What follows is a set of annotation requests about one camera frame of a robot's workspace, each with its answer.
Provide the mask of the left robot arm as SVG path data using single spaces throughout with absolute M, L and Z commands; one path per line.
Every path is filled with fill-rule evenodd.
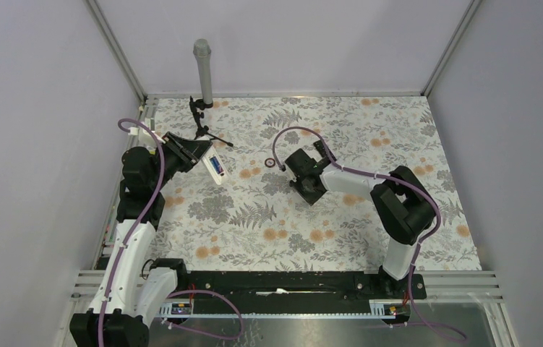
M 69 323 L 76 346 L 147 346 L 162 302 L 188 290 L 185 267 L 165 260 L 153 261 L 142 288 L 137 284 L 166 203 L 161 189 L 176 173 L 190 171 L 213 145 L 208 137 L 188 140 L 170 132 L 160 145 L 155 152 L 132 147 L 121 157 L 115 245 L 89 308 Z

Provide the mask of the light blue battery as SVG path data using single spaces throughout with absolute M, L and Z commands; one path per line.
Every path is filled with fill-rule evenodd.
M 219 161 L 219 159 L 217 157 L 213 156 L 213 157 L 210 158 L 210 162 L 212 163 L 213 168 L 215 169 L 216 173 L 219 176 L 223 176 L 224 175 L 224 168 L 223 168 L 221 162 Z

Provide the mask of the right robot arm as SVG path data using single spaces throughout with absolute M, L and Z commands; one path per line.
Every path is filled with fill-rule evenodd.
M 439 209 L 405 166 L 382 175 L 342 167 L 332 159 L 323 154 L 320 160 L 315 160 L 305 151 L 297 150 L 286 159 L 283 170 L 291 175 L 290 186 L 309 205 L 326 192 L 352 194 L 373 203 L 390 237 L 379 287 L 386 296 L 396 298 L 408 288 L 406 276 L 415 263 L 416 245 L 439 215 Z

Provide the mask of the black remote control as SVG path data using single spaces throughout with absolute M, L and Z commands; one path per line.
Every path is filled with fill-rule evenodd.
M 321 155 L 322 159 L 328 161 L 336 161 L 334 154 L 322 140 L 314 142 L 313 145 L 317 152 Z

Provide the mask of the white AC remote control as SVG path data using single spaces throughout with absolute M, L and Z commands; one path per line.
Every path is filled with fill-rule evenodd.
M 213 145 L 205 152 L 201 162 L 205 165 L 208 173 L 218 186 L 222 185 L 228 179 L 227 167 L 223 164 Z

